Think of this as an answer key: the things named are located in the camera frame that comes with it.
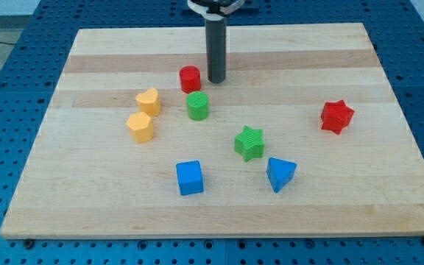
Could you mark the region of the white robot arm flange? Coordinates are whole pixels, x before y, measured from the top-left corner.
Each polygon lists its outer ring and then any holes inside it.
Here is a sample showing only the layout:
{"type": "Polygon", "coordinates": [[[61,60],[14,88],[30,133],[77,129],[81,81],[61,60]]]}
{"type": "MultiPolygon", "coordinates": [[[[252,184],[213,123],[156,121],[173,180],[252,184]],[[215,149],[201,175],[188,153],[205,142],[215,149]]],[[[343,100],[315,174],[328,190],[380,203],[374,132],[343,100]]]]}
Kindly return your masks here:
{"type": "Polygon", "coordinates": [[[245,0],[188,0],[188,7],[208,21],[220,21],[240,9],[245,0]]]}

